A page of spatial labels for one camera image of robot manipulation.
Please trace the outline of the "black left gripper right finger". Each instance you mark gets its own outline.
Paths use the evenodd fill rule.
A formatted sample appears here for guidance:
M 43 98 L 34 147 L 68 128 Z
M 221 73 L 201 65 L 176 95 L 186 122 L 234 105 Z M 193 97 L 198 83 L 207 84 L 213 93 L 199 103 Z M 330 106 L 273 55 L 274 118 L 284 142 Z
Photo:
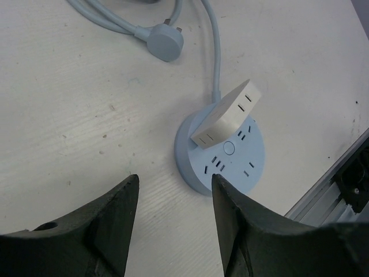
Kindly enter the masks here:
M 368 276 L 368 223 L 312 227 L 212 177 L 224 276 Z

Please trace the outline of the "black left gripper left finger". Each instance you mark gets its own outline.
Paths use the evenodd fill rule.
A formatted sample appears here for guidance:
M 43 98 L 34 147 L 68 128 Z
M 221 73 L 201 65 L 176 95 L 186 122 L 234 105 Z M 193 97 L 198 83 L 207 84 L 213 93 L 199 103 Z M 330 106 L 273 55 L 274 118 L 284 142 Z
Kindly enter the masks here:
M 1 236 L 1 276 L 124 276 L 140 188 L 136 174 L 34 230 Z

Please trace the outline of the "round light blue socket hub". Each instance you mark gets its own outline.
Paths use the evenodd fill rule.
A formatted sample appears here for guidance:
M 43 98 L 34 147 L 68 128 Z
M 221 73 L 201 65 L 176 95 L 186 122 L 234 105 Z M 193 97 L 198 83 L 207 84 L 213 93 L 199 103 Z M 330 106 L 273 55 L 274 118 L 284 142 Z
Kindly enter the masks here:
M 212 195 L 212 175 L 220 174 L 238 191 L 247 194 L 259 181 L 265 165 L 265 147 L 256 121 L 248 116 L 228 139 L 207 149 L 191 138 L 211 112 L 211 104 L 189 115 L 180 125 L 174 142 L 177 168 L 184 181 L 196 192 Z

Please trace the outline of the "light blue round plug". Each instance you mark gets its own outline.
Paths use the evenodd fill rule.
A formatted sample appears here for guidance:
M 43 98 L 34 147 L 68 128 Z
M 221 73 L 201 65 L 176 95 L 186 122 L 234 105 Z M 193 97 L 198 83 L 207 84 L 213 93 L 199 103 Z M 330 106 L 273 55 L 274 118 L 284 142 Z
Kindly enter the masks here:
M 182 29 L 172 27 L 171 21 L 165 19 L 163 23 L 155 25 L 146 40 L 149 52 L 165 62 L 178 59 L 184 44 Z

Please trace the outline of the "white square multi-outlet adapter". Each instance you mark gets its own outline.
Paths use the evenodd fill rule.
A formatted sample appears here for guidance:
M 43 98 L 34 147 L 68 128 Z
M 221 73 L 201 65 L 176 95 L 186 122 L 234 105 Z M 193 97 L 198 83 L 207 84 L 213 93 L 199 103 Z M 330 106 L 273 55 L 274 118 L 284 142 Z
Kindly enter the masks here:
M 203 149 L 227 140 L 240 128 L 260 98 L 259 89 L 250 80 L 244 81 L 216 103 L 191 139 Z

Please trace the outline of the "aluminium rail table edge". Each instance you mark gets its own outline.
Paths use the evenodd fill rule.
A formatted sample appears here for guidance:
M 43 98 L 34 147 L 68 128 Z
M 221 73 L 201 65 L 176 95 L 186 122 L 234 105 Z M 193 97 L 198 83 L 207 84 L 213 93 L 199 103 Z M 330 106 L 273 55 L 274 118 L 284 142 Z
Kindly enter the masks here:
M 285 214 L 285 217 L 314 227 L 334 222 L 367 223 L 368 203 L 361 213 L 355 213 L 352 207 L 342 198 L 338 185 L 335 182 L 337 172 L 365 143 L 368 143 L 367 130 Z

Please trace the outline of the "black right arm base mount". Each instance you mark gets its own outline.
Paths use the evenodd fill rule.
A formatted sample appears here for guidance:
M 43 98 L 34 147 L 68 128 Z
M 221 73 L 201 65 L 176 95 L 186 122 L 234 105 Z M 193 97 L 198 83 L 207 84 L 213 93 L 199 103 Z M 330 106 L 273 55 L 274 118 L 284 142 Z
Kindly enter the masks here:
M 361 146 L 335 176 L 342 198 L 355 213 L 368 203 L 368 143 Z

